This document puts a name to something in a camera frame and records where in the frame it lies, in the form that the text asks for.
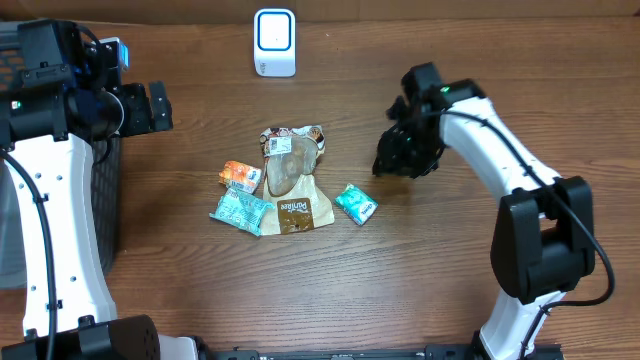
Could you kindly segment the brown pastry bag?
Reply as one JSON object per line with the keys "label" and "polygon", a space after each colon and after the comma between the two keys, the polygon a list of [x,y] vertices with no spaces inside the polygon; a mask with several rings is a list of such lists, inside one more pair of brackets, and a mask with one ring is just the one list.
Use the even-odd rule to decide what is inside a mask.
{"label": "brown pastry bag", "polygon": [[274,206],[261,220],[261,233],[287,235],[333,224],[332,203],[314,177],[325,152],[322,127],[271,127],[260,134],[259,143],[264,157],[263,199]]}

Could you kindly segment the teal white snack packet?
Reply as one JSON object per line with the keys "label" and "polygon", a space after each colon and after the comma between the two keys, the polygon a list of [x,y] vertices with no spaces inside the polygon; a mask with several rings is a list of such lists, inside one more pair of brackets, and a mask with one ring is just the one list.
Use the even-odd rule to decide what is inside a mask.
{"label": "teal white snack packet", "polygon": [[261,221],[265,214],[274,208],[275,206],[271,202],[234,188],[228,188],[220,198],[216,210],[210,213],[209,217],[260,237],[262,235]]}

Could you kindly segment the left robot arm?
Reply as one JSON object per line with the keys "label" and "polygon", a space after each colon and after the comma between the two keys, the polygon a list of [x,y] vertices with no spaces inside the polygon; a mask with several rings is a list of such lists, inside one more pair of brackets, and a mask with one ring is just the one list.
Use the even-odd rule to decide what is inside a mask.
{"label": "left robot arm", "polygon": [[93,207],[93,146],[168,131],[162,82],[125,84],[127,47],[64,20],[5,22],[1,156],[17,195],[26,260],[24,339],[5,359],[202,359],[191,337],[120,318],[106,285]]}

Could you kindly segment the orange snack packet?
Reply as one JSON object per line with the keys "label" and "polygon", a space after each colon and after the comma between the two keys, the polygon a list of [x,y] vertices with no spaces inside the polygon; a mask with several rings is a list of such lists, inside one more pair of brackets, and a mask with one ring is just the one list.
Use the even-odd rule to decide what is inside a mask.
{"label": "orange snack packet", "polygon": [[227,161],[219,172],[221,184],[249,194],[255,192],[261,179],[261,169],[238,161]]}

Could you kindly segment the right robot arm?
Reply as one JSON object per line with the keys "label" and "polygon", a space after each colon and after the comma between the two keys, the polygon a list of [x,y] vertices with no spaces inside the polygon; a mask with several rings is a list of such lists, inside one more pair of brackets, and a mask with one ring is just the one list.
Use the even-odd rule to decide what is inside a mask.
{"label": "right robot arm", "polygon": [[554,304],[595,267],[592,193],[540,162],[497,115],[471,79],[446,84],[434,63],[412,67],[387,110],[393,126],[377,145],[376,176],[417,178],[455,150],[495,198],[490,250],[500,293],[468,345],[429,345],[428,359],[560,359],[536,336]]}

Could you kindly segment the green white tissue pack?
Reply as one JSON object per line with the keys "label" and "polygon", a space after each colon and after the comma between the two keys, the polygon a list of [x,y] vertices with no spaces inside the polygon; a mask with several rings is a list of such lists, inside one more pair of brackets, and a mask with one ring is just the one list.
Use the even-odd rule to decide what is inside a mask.
{"label": "green white tissue pack", "polygon": [[359,226],[364,225],[378,208],[375,200],[351,183],[335,198],[335,203]]}

